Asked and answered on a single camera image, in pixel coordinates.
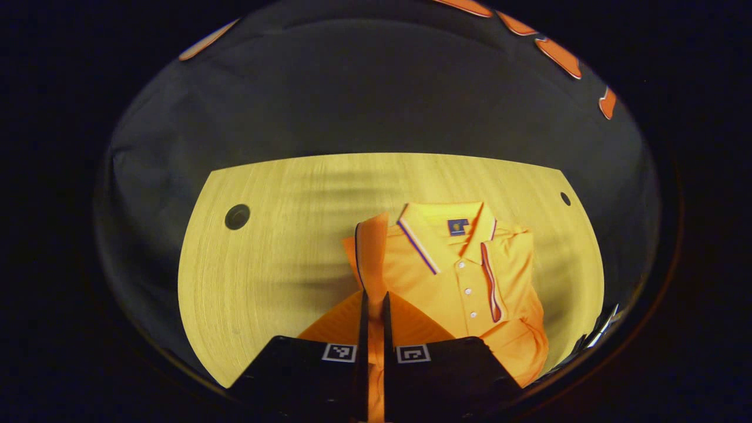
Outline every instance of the dark background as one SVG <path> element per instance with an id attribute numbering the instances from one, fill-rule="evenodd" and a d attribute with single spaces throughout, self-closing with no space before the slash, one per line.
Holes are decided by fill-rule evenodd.
<path id="1" fill-rule="evenodd" d="M 675 155 L 681 261 L 639 335 L 532 421 L 743 419 L 749 257 L 743 204 L 750 43 L 741 2 L 489 2 L 545 29 L 622 93 Z M 11 421 L 235 420 L 172 382 L 102 295 L 91 193 L 120 114 L 172 58 L 254 2 L 2 5 Z"/>

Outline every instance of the wooden table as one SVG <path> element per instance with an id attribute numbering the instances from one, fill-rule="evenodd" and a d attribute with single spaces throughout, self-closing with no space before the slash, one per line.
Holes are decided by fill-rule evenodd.
<path id="1" fill-rule="evenodd" d="M 603 302 L 598 243 L 577 194 L 555 169 L 443 154 L 300 157 L 212 172 L 180 255 L 191 346 L 229 387 L 272 336 L 297 336 L 358 290 L 341 246 L 358 222 L 388 211 L 394 224 L 407 202 L 473 201 L 535 235 L 549 370 L 593 329 Z M 250 220 L 230 230 L 225 216 L 237 204 Z"/>

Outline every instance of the polo shirt collar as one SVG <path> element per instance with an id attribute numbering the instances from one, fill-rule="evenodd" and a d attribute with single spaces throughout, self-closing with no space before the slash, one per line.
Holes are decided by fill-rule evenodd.
<path id="1" fill-rule="evenodd" d="M 450 219 L 466 218 L 473 226 L 467 247 L 458 256 L 447 245 L 447 240 L 436 233 L 436 226 L 430 222 L 443 220 L 448 233 L 447 224 Z M 496 231 L 496 218 L 490 208 L 483 202 L 464 202 L 453 204 L 419 204 L 408 203 L 397 224 L 408 236 L 410 242 L 420 253 L 423 261 L 434 274 L 450 269 L 460 258 L 470 260 L 476 264 L 483 263 L 481 243 L 493 239 Z"/>

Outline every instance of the orange cloth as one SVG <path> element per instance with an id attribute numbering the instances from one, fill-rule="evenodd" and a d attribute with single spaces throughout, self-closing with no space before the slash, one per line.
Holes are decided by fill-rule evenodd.
<path id="1" fill-rule="evenodd" d="M 371 285 L 374 292 L 388 290 L 451 336 L 479 336 L 520 386 L 534 381 L 546 361 L 548 340 L 532 287 L 530 231 L 498 222 L 482 202 L 410 203 L 397 225 L 387 228 L 387 219 L 382 214 L 359 224 L 369 229 L 358 235 L 358 248 L 354 238 L 343 241 L 369 296 Z M 383 256 L 369 257 L 370 251 Z M 379 262 L 381 279 L 368 281 L 375 274 L 370 266 Z M 383 287 L 373 282 L 379 280 Z"/>
<path id="2" fill-rule="evenodd" d="M 357 250 L 359 274 L 368 292 L 368 423 L 384 423 L 384 297 L 387 294 L 382 277 L 384 247 L 387 237 L 387 214 L 358 224 L 358 248 L 352 238 L 353 256 Z M 362 291 L 349 296 L 304 330 L 298 338 L 310 341 L 357 344 Z M 453 337 L 420 310 L 390 294 L 392 336 L 395 345 L 417 345 L 445 341 Z"/>

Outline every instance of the collar trim stripe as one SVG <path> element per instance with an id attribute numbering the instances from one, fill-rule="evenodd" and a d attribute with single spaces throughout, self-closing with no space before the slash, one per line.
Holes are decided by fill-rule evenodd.
<path id="1" fill-rule="evenodd" d="M 410 229 L 410 225 L 408 225 L 407 222 L 404 222 L 402 220 L 397 221 L 397 224 L 399 225 L 399 227 L 402 228 L 402 232 L 404 232 L 405 235 L 408 237 L 408 239 L 410 240 L 410 243 L 413 245 L 413 247 L 415 247 L 415 251 L 417 251 L 418 254 L 420 254 L 420 257 L 423 258 L 423 261 L 426 263 L 429 269 L 431 269 L 431 272 L 433 272 L 434 275 L 439 273 L 440 270 L 438 269 L 438 266 L 436 266 L 436 263 L 434 263 L 434 261 L 428 255 L 428 253 L 424 252 L 425 248 L 423 248 L 423 246 L 420 244 L 420 241 L 418 241 L 418 238 Z"/>

